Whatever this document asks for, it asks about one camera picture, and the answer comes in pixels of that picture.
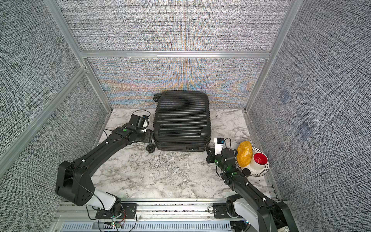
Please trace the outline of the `black ribbed hard-shell suitcase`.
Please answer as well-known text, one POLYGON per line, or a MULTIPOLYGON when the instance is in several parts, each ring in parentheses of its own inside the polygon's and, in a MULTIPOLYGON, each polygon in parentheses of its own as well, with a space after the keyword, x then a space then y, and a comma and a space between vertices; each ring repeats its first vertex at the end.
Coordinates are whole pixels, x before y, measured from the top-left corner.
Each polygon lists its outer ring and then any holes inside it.
POLYGON ((153 143, 146 150, 204 152, 212 137, 209 98, 201 91, 156 93, 153 143))

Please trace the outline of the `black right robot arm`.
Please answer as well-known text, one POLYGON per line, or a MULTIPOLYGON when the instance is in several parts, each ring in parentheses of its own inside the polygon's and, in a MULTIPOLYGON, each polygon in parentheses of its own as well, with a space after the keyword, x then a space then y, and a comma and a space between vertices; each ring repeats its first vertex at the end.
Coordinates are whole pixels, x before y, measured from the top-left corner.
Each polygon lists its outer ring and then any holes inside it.
POLYGON ((289 206, 263 194, 248 180, 250 170, 237 166, 237 150, 224 148, 217 154, 215 149, 207 147, 206 152, 206 162, 216 164, 224 184, 236 192, 227 198, 226 210, 229 217, 242 217, 247 222, 244 231, 251 227, 257 232, 299 231, 289 206))

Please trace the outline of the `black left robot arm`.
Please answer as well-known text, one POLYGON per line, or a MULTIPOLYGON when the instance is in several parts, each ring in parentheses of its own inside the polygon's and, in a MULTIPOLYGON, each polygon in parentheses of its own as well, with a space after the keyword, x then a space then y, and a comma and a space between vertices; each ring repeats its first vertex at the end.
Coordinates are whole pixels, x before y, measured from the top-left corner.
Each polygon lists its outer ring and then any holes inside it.
POLYGON ((152 142, 153 131, 148 129, 149 116, 131 115, 128 123, 111 134, 87 154, 72 162, 62 162, 57 171, 56 194, 77 206, 91 206, 118 215, 121 199, 98 190, 91 177, 114 154, 133 143, 152 142))

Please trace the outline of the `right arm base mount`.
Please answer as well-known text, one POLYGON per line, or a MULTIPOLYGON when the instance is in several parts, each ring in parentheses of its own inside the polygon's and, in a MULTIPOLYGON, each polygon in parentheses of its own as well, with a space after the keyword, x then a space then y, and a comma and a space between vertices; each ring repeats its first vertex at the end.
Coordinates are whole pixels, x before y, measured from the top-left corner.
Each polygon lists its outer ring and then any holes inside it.
POLYGON ((231 201, 213 203, 214 218, 241 218, 234 210, 231 201))

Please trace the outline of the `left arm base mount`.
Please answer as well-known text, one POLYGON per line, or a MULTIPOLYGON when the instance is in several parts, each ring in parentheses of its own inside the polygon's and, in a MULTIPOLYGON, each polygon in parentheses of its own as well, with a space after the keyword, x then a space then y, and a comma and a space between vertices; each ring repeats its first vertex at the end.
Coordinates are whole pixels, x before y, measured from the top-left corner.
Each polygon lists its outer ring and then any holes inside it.
POLYGON ((111 210, 98 210, 96 219, 135 219, 137 210, 136 203, 123 203, 121 206, 114 206, 111 210))

